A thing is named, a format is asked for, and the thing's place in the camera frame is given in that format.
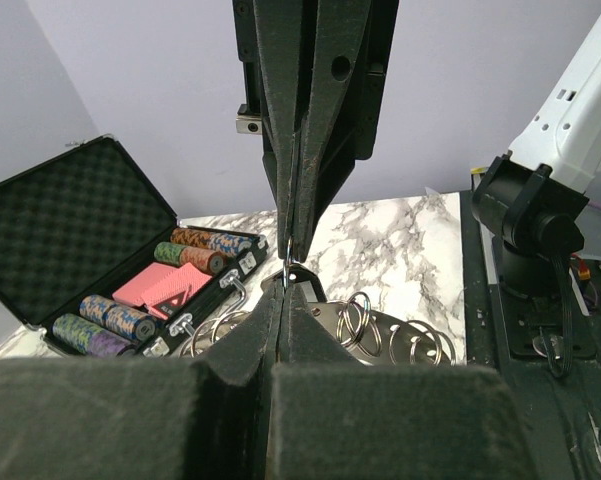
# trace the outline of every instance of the table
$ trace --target table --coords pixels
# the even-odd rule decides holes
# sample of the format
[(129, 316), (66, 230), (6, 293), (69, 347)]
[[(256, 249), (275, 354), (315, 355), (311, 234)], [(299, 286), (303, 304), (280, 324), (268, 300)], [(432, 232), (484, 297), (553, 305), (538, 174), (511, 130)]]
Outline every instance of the table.
[[(282, 267), (276, 212), (189, 218), (181, 224), (266, 235), (271, 253), (245, 284), (243, 309), (252, 309), (262, 295), (260, 282)], [(364, 291), (375, 310), (424, 320), (446, 333), (458, 363), (466, 363), (459, 194), (331, 205), (305, 266), (318, 274), (329, 300)], [(233, 301), (230, 297), (225, 305)], [(43, 333), (18, 328), (0, 346), (0, 358), (57, 357)]]

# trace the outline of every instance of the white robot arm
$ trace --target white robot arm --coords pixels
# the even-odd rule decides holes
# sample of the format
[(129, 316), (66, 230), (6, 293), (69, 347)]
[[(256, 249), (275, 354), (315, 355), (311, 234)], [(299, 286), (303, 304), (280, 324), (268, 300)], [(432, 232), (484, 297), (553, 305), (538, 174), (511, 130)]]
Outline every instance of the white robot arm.
[(546, 102), (510, 146), (510, 160), (584, 193), (601, 161), (601, 15)]

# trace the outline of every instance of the stack of poker chips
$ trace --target stack of poker chips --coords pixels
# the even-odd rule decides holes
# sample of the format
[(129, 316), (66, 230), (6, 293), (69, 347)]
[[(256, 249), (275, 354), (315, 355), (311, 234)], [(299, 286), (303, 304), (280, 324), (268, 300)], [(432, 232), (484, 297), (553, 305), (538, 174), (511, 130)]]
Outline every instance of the stack of poker chips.
[(153, 255), (156, 261), (168, 265), (180, 267), (190, 263), (207, 275), (218, 273), (226, 265), (226, 256), (221, 252), (169, 242), (160, 242)]
[(148, 313), (121, 305), (100, 295), (89, 295), (80, 304), (80, 315), (134, 342), (142, 342), (156, 331)]
[(176, 228), (171, 234), (171, 243), (190, 247), (206, 248), (237, 257), (243, 250), (251, 248), (251, 239), (230, 233), (214, 233), (195, 228)]
[(57, 339), (84, 355), (117, 357), (134, 353), (128, 340), (71, 313), (57, 318), (52, 331)]

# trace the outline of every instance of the screw hole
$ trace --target screw hole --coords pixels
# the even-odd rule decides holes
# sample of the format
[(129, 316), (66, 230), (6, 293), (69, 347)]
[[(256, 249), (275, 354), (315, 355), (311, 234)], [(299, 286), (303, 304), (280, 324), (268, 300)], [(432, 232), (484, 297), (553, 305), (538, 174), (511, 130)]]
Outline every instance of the screw hole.
[(351, 62), (347, 57), (336, 57), (331, 62), (331, 75), (339, 82), (344, 82), (351, 72)]

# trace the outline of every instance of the black cable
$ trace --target black cable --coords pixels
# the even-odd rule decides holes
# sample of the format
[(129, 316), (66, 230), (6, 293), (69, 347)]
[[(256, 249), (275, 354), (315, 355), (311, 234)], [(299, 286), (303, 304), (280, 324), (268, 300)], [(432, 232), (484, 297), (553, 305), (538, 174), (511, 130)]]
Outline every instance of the black cable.
[(562, 304), (562, 340), (563, 352), (562, 360), (558, 361), (556, 353), (551, 342), (551, 337), (543, 329), (540, 328), (540, 335), (544, 343), (547, 359), (549, 361), (549, 369), (556, 378), (564, 378), (571, 372), (573, 365), (573, 309), (571, 305), (571, 297), (569, 291), (571, 282), (569, 270), (565, 271), (560, 255), (551, 257), (551, 265), (558, 279), (558, 287), (560, 290), (560, 303)]

